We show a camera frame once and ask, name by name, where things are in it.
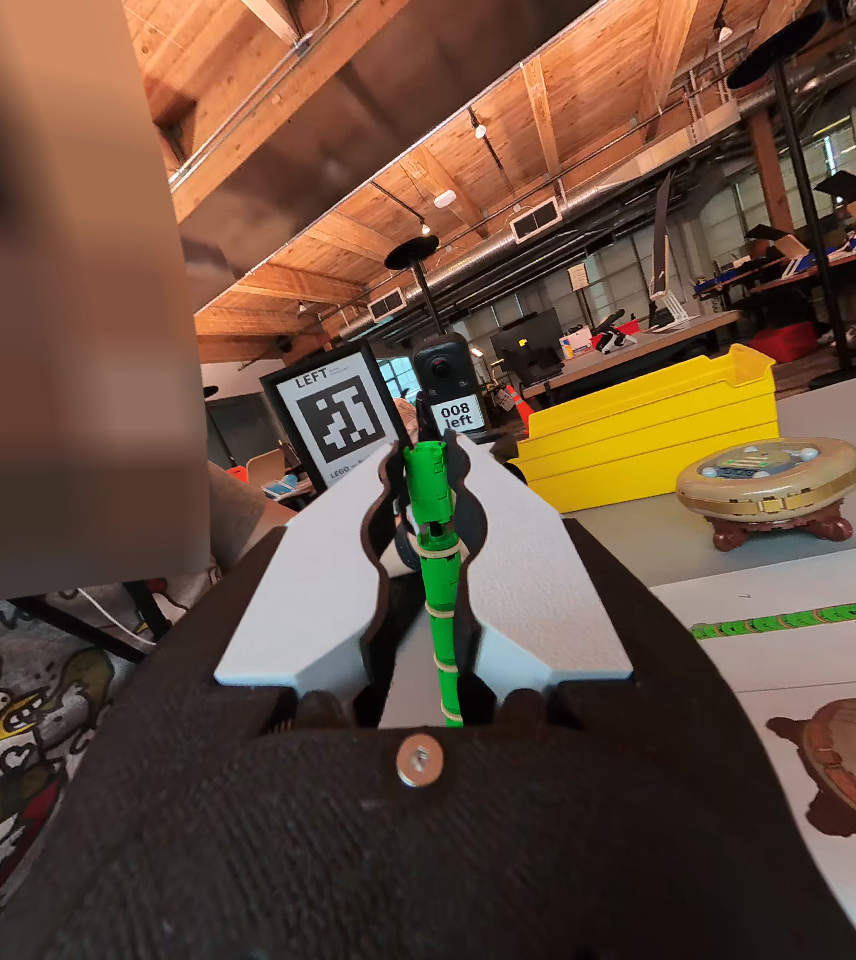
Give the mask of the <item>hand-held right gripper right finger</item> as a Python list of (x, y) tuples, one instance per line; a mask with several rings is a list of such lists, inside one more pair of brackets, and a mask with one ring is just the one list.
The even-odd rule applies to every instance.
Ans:
[(510, 694), (625, 681), (633, 665), (562, 515), (494, 455), (446, 435), (454, 528), (467, 550), (453, 619), (465, 726)]

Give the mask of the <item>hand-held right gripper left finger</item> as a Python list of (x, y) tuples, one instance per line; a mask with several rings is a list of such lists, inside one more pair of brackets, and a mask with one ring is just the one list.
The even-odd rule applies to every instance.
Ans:
[(277, 530), (216, 682), (330, 694), (355, 723), (375, 722), (394, 662), (382, 555), (401, 468), (401, 444), (382, 442)]

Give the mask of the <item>long green brick bamboo stalk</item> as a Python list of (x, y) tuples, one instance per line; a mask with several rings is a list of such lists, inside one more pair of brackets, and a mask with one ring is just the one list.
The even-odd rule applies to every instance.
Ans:
[(417, 535), (418, 556), (434, 644), (439, 697), (445, 725), (461, 728), (458, 666), (454, 643), (454, 612), (461, 568), (460, 545), (450, 525), (429, 521)]

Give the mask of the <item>short green brick bamboo segment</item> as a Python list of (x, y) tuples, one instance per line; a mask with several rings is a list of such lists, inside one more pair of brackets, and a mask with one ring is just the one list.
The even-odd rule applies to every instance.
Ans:
[(447, 525), (454, 506), (447, 475), (446, 445), (425, 440), (403, 452), (410, 510), (415, 523)]

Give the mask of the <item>person's left forearm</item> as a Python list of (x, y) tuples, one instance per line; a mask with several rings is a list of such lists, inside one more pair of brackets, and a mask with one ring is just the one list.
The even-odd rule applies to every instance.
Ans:
[(272, 529), (285, 526), (296, 513), (218, 465), (207, 462), (206, 466), (211, 568), (226, 573)]

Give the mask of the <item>grey desk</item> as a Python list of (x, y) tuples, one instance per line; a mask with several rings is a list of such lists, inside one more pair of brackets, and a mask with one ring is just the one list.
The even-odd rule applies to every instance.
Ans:
[[(778, 403), (791, 437), (828, 436), (856, 447), (856, 380)], [(574, 514), (687, 627), (856, 602), (856, 491), (842, 506), (853, 527), (845, 542), (802, 531), (754, 535), (722, 553), (711, 527), (674, 495)], [(703, 648), (723, 678), (764, 722), (810, 717), (856, 698), (856, 621), (711, 639)]]

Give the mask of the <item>black pole stand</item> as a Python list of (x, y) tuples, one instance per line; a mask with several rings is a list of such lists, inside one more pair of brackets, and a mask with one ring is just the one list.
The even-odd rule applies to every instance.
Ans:
[[(815, 268), (835, 337), (838, 367), (812, 379), (808, 391), (814, 392), (838, 384), (856, 380), (856, 363), (846, 340), (842, 312), (836, 284), (833, 280), (832, 262), (825, 246), (824, 232), (819, 225), (814, 188), (807, 170), (804, 151), (797, 131), (792, 90), (794, 82), (785, 71), (785, 63), (801, 52), (823, 29), (832, 17), (829, 6), (822, 5), (804, 16), (794, 19), (757, 43), (730, 71), (726, 84), (731, 91), (750, 87), (766, 77), (773, 84), (784, 135), (793, 164), (798, 195), (805, 213), (810, 239), (810, 250), (815, 258)], [(856, 217), (856, 176), (833, 174), (818, 186), (822, 193), (841, 198)]]
[(445, 324), (438, 316), (423, 268), (424, 261), (436, 253), (439, 243), (438, 237), (431, 233), (411, 238), (388, 253), (384, 259), (384, 267), (389, 271), (411, 270), (413, 272), (437, 335), (442, 337), (446, 334)]

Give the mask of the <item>black monitor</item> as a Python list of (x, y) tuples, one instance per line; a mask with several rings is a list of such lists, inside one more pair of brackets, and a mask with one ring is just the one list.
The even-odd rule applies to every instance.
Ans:
[(564, 366), (561, 323), (554, 307), (529, 314), (493, 332), (496, 357), (523, 387), (559, 377)]

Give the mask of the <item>black framed marker sign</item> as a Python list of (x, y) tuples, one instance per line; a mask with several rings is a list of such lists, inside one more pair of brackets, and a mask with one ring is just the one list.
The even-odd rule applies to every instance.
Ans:
[(268, 402), (321, 495), (382, 444), (411, 446), (408, 429), (366, 342), (263, 376)]

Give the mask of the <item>white and black device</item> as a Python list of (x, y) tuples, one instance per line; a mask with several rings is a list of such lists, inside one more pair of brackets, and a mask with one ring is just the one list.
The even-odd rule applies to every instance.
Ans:
[(625, 316), (625, 309), (619, 309), (609, 315), (596, 331), (595, 350), (602, 355), (613, 354), (626, 347), (637, 345), (637, 339), (617, 326), (617, 321)]

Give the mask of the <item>background work table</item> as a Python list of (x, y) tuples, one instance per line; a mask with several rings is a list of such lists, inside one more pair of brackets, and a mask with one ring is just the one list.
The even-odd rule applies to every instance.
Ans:
[(527, 402), (531, 402), (532, 399), (540, 397), (547, 391), (556, 391), (580, 379), (593, 377), (607, 369), (641, 359), (649, 354), (656, 354), (722, 327), (728, 327), (737, 323), (742, 315), (743, 312), (740, 309), (734, 309), (694, 318), (681, 325), (676, 324), (666, 332), (641, 332), (635, 337), (634, 344), (616, 349), (613, 353), (604, 354), (593, 350), (565, 361), (561, 374), (523, 388), (520, 396)]

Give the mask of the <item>tan round brick pot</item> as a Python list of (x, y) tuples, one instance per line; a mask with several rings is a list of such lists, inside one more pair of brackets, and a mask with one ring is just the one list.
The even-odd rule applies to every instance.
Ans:
[(837, 438), (775, 438), (731, 447), (687, 466), (675, 494), (713, 529), (722, 553), (755, 535), (802, 531), (830, 543), (853, 536), (843, 516), (856, 491), (856, 447)]

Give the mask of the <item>building instruction booklet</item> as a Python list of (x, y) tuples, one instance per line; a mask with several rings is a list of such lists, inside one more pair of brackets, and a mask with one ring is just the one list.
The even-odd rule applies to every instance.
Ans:
[(686, 560), (644, 582), (739, 698), (809, 853), (856, 926), (856, 548), (732, 569)]

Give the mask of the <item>person's grey printed shirt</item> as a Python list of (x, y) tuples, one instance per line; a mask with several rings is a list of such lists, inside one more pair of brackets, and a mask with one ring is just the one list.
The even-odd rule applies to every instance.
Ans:
[(211, 568), (0, 600), (0, 913), (22, 884), (141, 656), (217, 582)]

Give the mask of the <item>red plastic container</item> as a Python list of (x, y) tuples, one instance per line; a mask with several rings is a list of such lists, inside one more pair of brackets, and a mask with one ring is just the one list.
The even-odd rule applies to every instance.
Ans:
[(758, 331), (747, 344), (777, 364), (787, 364), (819, 350), (818, 332), (808, 320)]

